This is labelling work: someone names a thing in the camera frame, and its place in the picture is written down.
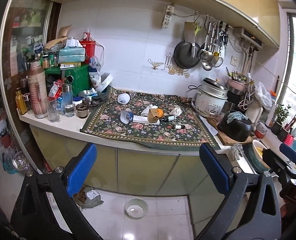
cutting board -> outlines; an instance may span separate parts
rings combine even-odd
[[[220,141],[222,142],[222,144],[225,145],[225,146],[234,145],[235,143],[246,144],[246,143],[251,143],[253,141],[253,137],[252,136],[249,136],[245,142],[235,141],[235,140],[231,139],[230,137],[228,137],[223,132],[220,132],[217,129],[217,122],[216,122],[216,119],[215,118],[207,118],[207,121],[214,128],[216,128],[216,130],[218,131],[218,137],[219,137]]]

dark green floral mat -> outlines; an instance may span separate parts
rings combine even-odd
[[[197,151],[204,142],[209,142],[215,150],[220,149],[198,114],[194,112],[188,98],[137,93],[127,105],[122,105],[117,102],[117,96],[121,93],[125,91],[109,87],[108,101],[91,112],[80,131],[113,140],[136,142],[159,150]],[[176,106],[183,112],[176,120],[160,122],[160,125],[132,122],[124,124],[120,121],[121,110],[140,115],[149,104],[158,106],[165,114],[169,114]],[[171,127],[173,124],[185,125],[185,129],[174,130]]]

electrical outlet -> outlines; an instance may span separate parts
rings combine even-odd
[[[232,57],[231,57],[230,64],[233,65],[233,66],[238,67],[238,65],[239,65],[239,60],[238,60],[238,58],[235,57],[235,56],[232,56]]]
[[[167,5],[166,11],[165,11],[165,16],[162,21],[161,27],[167,29],[169,27],[171,17],[174,13],[175,7],[172,4]]]

screw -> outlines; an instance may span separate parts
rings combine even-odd
[[[58,166],[58,167],[55,168],[56,173],[62,173],[63,170],[64,170],[64,168],[62,166]]]
[[[269,171],[264,171],[263,174],[264,174],[266,177],[270,177],[270,176],[271,176],[271,174],[270,174]]]
[[[33,174],[34,174],[33,171],[27,171],[26,172],[26,176],[27,177],[31,177]]]
[[[242,169],[240,168],[240,167],[233,167],[233,172],[235,172],[235,173],[237,173],[237,174],[239,174],[239,173],[241,173],[242,172]]]

gray rag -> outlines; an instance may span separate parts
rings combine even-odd
[[[233,161],[240,160],[240,157],[244,156],[242,145],[240,143],[235,143],[231,146],[228,154]]]
[[[248,117],[247,116],[245,116],[243,113],[241,113],[241,112],[233,112],[233,113],[231,113],[231,114],[228,114],[228,116],[227,116],[227,123],[231,123],[233,120],[235,120],[235,119],[237,119],[237,120],[239,120],[239,121],[241,121],[242,119],[246,119],[246,120],[248,120]]]

